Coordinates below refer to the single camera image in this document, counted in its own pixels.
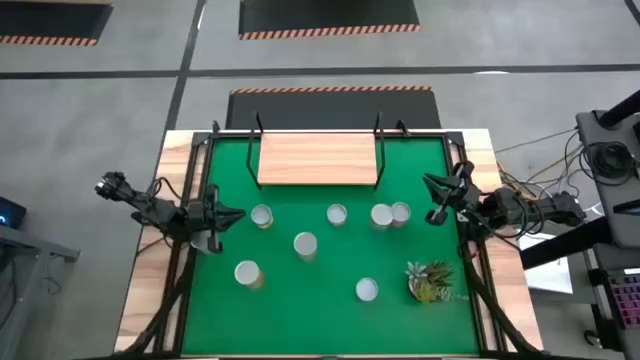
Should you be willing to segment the grey workstation desk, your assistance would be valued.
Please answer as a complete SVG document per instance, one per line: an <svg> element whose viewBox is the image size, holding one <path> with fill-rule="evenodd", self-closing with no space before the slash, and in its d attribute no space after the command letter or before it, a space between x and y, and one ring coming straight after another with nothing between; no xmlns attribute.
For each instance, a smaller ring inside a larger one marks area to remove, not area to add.
<svg viewBox="0 0 640 360"><path fill-rule="evenodd" d="M636 162L626 178L602 177L591 165L591 175L602 203L609 244L602 248L603 264L609 268L640 268L640 113L611 128L597 122L600 111L579 113L576 121L585 150L591 154L600 143L620 143Z"/></svg>

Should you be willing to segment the tall orange pineapple can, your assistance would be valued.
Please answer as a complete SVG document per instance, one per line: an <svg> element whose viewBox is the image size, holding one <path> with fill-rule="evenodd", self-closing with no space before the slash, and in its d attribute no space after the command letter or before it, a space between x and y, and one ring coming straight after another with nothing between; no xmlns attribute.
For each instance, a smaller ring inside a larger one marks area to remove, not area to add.
<svg viewBox="0 0 640 360"><path fill-rule="evenodd" d="M311 261L317 253L317 238L311 232L301 232L295 236L293 246L300 258Z"/></svg>

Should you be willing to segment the backlit purple keyboard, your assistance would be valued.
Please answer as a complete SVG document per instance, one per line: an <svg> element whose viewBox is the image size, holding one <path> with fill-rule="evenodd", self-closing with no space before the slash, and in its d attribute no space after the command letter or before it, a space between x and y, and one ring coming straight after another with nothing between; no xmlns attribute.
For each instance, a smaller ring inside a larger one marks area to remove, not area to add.
<svg viewBox="0 0 640 360"><path fill-rule="evenodd" d="M640 272L623 270L608 274L606 291L613 313L625 328L640 328Z"/></svg>

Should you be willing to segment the black desk support bar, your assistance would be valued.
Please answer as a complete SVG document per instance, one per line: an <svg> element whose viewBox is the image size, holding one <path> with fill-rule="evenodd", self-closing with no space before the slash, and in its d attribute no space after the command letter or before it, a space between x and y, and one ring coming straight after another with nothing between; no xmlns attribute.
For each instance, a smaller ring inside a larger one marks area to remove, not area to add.
<svg viewBox="0 0 640 360"><path fill-rule="evenodd" d="M614 243L606 217L584 223L552 239L528 247L520 252L520 259L523 269L529 270L586 251L599 243Z"/></svg>

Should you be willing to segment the orange circle-patterned can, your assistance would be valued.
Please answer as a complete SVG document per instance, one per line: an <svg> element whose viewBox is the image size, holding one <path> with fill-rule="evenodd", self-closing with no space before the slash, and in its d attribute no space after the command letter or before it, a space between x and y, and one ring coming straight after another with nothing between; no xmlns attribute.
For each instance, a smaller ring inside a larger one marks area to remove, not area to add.
<svg viewBox="0 0 640 360"><path fill-rule="evenodd" d="M391 206L392 225L394 227L403 227L411 217L411 208L404 202L396 202Z"/></svg>

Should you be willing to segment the black device with blue light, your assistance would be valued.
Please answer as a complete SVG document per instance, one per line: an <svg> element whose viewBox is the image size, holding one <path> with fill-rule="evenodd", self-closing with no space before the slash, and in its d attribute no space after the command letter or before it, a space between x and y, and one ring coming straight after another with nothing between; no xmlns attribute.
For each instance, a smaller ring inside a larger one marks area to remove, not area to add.
<svg viewBox="0 0 640 360"><path fill-rule="evenodd" d="M0 196L0 226L19 229L25 219L27 209Z"/></svg>

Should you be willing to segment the short yellow mushroom can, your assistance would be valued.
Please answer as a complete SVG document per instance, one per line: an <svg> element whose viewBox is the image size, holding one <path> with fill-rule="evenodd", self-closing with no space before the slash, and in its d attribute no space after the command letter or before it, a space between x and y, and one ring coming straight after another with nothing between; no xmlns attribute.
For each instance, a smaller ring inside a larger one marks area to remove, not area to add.
<svg viewBox="0 0 640 360"><path fill-rule="evenodd" d="M348 212L344 205L332 204L327 208L326 215L331 225L341 226L345 224L347 220Z"/></svg>

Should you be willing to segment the green peaches can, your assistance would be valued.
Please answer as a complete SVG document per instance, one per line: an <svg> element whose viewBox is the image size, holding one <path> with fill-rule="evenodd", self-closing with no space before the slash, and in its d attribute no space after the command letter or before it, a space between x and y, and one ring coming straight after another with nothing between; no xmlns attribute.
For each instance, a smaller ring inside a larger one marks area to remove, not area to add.
<svg viewBox="0 0 640 360"><path fill-rule="evenodd" d="M270 207L264 204L256 205L250 212L250 218L260 229L267 229L274 222L274 217Z"/></svg>

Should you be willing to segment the short salmon can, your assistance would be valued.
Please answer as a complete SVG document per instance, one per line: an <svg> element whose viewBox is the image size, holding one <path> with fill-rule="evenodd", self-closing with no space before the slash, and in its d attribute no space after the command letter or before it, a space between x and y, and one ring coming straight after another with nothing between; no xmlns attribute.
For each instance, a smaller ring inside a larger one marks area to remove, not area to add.
<svg viewBox="0 0 640 360"><path fill-rule="evenodd" d="M355 287L356 296L363 302L370 302L378 296L378 285L372 278L361 278Z"/></svg>

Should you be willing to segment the tall blueberries can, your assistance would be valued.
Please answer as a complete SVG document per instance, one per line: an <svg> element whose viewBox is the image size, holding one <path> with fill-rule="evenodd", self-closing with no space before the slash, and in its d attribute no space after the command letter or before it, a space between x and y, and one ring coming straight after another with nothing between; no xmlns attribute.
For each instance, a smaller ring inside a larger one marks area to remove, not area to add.
<svg viewBox="0 0 640 360"><path fill-rule="evenodd" d="M370 211L372 225L377 229L386 229L393 222L392 208L383 203L375 204Z"/></svg>

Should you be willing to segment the black hazard-striped floor mat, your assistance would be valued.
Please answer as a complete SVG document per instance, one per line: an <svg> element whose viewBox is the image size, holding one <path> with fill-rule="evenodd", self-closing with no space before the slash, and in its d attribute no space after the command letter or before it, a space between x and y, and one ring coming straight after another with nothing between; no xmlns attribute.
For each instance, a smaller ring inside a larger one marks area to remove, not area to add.
<svg viewBox="0 0 640 360"><path fill-rule="evenodd" d="M241 40L418 32L414 0L241 0Z"/></svg>
<svg viewBox="0 0 640 360"><path fill-rule="evenodd" d="M0 44L95 46L112 3L0 1Z"/></svg>
<svg viewBox="0 0 640 360"><path fill-rule="evenodd" d="M442 127L428 85L240 88L229 94L226 127L249 130L409 129Z"/></svg>

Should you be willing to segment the wooden shelf with black legs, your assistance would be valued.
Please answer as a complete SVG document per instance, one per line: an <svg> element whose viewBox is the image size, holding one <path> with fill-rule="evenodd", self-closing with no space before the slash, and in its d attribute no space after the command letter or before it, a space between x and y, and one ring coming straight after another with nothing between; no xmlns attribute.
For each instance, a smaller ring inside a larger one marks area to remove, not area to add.
<svg viewBox="0 0 640 360"><path fill-rule="evenodd" d="M260 114L248 135L246 168L265 185L363 185L378 188L386 169L382 113L369 132L267 131Z"/></svg>

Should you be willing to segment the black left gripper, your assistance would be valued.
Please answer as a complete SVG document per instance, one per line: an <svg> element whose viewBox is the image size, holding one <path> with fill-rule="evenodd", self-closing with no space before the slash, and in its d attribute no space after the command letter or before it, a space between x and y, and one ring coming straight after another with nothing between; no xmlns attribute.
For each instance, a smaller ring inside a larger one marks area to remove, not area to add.
<svg viewBox="0 0 640 360"><path fill-rule="evenodd" d="M219 238L216 223L215 204L219 199L219 188L209 184L201 201L189 204L189 229L191 232L190 245L203 253L222 253L223 244ZM220 230L227 231L231 226L246 215L243 209L219 207Z"/></svg>

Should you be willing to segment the green table mat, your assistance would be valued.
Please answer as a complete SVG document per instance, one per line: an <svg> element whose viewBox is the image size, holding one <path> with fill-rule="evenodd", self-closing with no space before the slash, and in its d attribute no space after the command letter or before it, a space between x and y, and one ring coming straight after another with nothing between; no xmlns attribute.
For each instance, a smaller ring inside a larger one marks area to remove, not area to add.
<svg viewBox="0 0 640 360"><path fill-rule="evenodd" d="M248 142L228 139L214 150L211 180L223 204L251 210L270 207L273 224L258 228L249 218L221 236L223 252L199 254L187 312L183 352L188 355L475 355L479 351L471 303L420 303L407 284L408 262L446 261L454 271L453 293L468 295L453 219L426 223L432 202L422 177L445 175L442 142L436 138L389 139L386 169L370 186L263 186L246 168ZM403 227L375 228L371 208L404 202ZM344 225L326 215L332 204L348 212ZM317 253L305 261L294 250L297 234L311 232ZM263 285L234 279L243 260L255 261ZM356 283L372 278L378 296L363 302Z"/></svg>

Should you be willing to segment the tall olive green can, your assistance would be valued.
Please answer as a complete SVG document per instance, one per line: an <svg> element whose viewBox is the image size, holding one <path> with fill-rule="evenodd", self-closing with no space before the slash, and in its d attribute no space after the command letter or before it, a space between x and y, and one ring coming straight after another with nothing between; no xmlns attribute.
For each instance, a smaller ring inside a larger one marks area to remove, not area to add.
<svg viewBox="0 0 640 360"><path fill-rule="evenodd" d="M243 260L234 269L234 279L248 288L259 288L263 285L264 274L255 261Z"/></svg>

